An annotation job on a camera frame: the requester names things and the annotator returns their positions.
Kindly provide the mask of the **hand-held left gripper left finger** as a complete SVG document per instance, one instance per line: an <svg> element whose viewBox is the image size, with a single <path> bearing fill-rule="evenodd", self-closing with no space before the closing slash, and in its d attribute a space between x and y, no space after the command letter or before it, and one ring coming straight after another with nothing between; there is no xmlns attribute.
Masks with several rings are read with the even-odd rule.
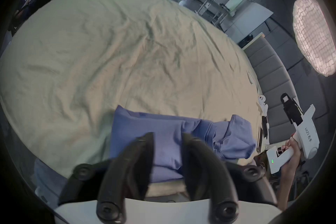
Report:
<svg viewBox="0 0 336 224"><path fill-rule="evenodd" d="M143 201L151 179L154 133L136 138L115 158L77 165L58 205L97 200L100 222L126 222L126 198Z"/></svg>

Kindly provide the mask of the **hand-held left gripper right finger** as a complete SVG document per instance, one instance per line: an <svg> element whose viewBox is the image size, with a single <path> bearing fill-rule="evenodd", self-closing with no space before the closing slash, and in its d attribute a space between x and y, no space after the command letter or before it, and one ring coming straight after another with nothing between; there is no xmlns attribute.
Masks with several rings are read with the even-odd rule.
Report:
<svg viewBox="0 0 336 224"><path fill-rule="evenodd" d="M182 172L191 201L210 200L209 220L231 224L241 212L239 201L277 208L266 169L220 160L211 148L189 133L182 133Z"/></svg>

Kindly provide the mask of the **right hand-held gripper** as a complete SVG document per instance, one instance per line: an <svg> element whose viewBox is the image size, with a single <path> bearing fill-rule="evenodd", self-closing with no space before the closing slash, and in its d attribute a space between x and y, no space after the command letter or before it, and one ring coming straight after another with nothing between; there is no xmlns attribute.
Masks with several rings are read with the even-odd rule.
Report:
<svg viewBox="0 0 336 224"><path fill-rule="evenodd" d="M293 139L298 143L305 159L312 159L317 154L320 143L313 123L313 115L316 110L314 105L311 104L308 110L303 114L297 102L290 98L287 93L283 93L280 99L285 114L296 130ZM289 149L283 151L280 144L272 144L271 147L267 149L266 154L270 173L275 174L291 159L293 149L289 147Z"/></svg>

